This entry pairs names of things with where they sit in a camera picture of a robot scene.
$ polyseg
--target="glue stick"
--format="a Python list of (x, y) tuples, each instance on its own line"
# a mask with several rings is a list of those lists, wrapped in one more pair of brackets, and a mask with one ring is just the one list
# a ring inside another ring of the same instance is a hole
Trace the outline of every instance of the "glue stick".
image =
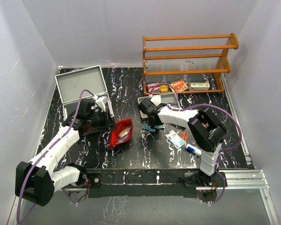
[(202, 154), (202, 152), (201, 152), (200, 149), (198, 149), (198, 148), (196, 148), (196, 147), (194, 147), (194, 146), (192, 146), (192, 145), (190, 145), (190, 144), (187, 144), (187, 145), (186, 145), (185, 150), (186, 150), (187, 152), (189, 152), (189, 153), (192, 153), (192, 154), (198, 156), (198, 157), (201, 156), (201, 154)]

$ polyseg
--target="orange scissors handle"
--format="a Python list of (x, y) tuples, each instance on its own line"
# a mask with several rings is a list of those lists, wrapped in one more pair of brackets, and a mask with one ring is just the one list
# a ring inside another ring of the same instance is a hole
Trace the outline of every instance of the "orange scissors handle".
[(188, 134), (187, 133), (180, 133), (180, 137), (182, 138), (183, 141), (186, 141), (188, 138)]

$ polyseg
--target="wooden rack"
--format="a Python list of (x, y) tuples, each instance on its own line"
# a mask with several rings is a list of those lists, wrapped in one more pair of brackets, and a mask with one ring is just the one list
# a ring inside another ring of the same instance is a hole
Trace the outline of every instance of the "wooden rack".
[[(177, 46), (177, 47), (152, 47), (147, 48), (148, 41), (172, 41), (172, 40), (189, 40), (189, 39), (204, 39), (201, 42), (213, 40), (221, 42), (219, 45), (201, 45), (201, 46)], [(147, 84), (152, 76), (165, 75), (200, 75), (213, 74), (218, 89), (216, 90), (187, 90), (179, 92), (179, 94), (192, 93), (210, 93), (210, 92), (224, 92), (221, 74), (230, 72), (230, 65), (227, 59), (229, 49), (237, 49), (239, 42), (234, 33), (228, 35), (204, 35), (204, 36), (182, 36), (182, 37), (143, 37), (143, 87), (144, 94), (146, 92)], [(196, 55), (169, 55), (169, 56), (147, 56), (147, 53), (153, 52), (169, 52), (169, 51), (201, 51), (203, 50), (222, 50), (219, 54), (196, 54)]]

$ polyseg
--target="red bag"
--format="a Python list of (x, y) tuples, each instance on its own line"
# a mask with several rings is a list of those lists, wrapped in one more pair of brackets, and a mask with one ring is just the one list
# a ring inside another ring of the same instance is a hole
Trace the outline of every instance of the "red bag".
[(129, 141), (132, 137), (133, 125), (130, 118), (120, 120), (116, 125), (118, 128), (112, 131), (109, 149), (113, 149), (114, 147)]

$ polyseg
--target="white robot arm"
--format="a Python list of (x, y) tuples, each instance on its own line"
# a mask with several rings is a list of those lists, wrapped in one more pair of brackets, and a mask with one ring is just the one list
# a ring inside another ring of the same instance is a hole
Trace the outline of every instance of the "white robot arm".
[(203, 149), (200, 170), (205, 176), (204, 183), (212, 180), (217, 169), (217, 159), (222, 141), (227, 133), (225, 126), (214, 113), (207, 109), (171, 110), (166, 104), (160, 104), (158, 96), (144, 99), (138, 108), (148, 116), (150, 126), (171, 123), (184, 128), (190, 128), (197, 144)]
[[(86, 169), (83, 166), (69, 164), (65, 168), (54, 172), (58, 162), (75, 144), (82, 135), (88, 135), (97, 131), (117, 129), (108, 109), (105, 108), (107, 97), (94, 96), (92, 99), (82, 100), (79, 112), (73, 121), (75, 112), (69, 114), (56, 136), (49, 144), (28, 163), (21, 162), (16, 169), (15, 194), (20, 195), (20, 191), (25, 184), (23, 198), (33, 203), (44, 206), (52, 198), (53, 193), (69, 184), (84, 184)], [(29, 170), (33, 171), (25, 178)]]

